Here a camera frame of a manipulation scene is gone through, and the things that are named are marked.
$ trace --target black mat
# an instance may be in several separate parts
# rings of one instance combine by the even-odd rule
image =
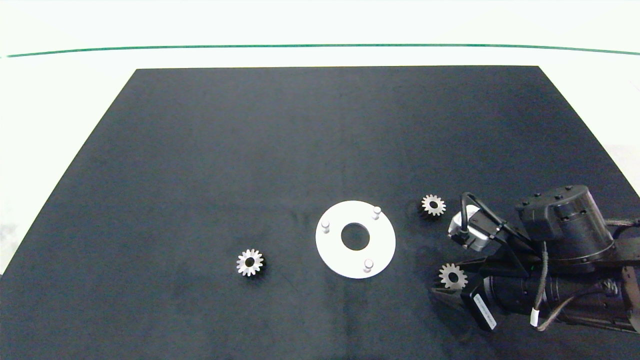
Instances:
[[[497,333],[436,303],[445,236],[471,191],[590,187],[605,217],[634,191],[537,67],[138,70],[0,281],[4,359],[632,359],[633,334],[512,315]],[[415,212],[427,193],[449,207]],[[352,280],[314,231],[343,200],[382,207],[395,256]],[[254,281],[241,251],[265,253]]]

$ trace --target label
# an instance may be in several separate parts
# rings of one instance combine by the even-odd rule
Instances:
[[[489,325],[489,328],[493,330],[493,328],[496,325],[498,325],[498,323],[495,322],[495,319],[493,318],[493,315],[491,315],[491,311],[489,311],[486,304],[484,303],[482,296],[480,296],[480,294],[476,294],[474,296],[474,302],[478,306],[478,309],[480,310],[480,313],[482,314],[482,316],[484,316],[484,319],[486,320],[486,323]]]

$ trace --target gear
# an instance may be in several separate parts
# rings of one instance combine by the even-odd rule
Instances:
[[[453,281],[449,277],[451,274],[455,274],[458,280]],[[442,265],[440,275],[438,276],[441,278],[440,282],[443,283],[447,289],[462,290],[468,283],[465,272],[460,270],[460,266],[455,264]]]
[[[422,214],[439,217],[446,211],[447,205],[436,195],[427,195],[422,198]]]
[[[243,276],[255,275],[256,272],[260,271],[264,261],[262,254],[255,249],[243,251],[242,255],[238,255],[238,259],[239,260],[236,261],[238,264],[236,268],[238,269],[238,273]]]

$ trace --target white disc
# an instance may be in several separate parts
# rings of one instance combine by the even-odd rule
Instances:
[[[342,242],[342,230],[349,224],[361,225],[369,232],[369,244],[364,249],[351,250]],[[331,270],[352,279],[363,279],[389,265],[396,252],[396,234],[379,207],[362,201],[344,201],[330,207],[318,221],[316,246]]]

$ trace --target white background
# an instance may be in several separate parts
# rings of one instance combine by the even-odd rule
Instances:
[[[638,55],[486,47],[6,55],[88,47],[363,43],[640,53],[639,19],[635,1],[1,1],[0,273],[87,136],[139,68],[539,65],[640,190]]]

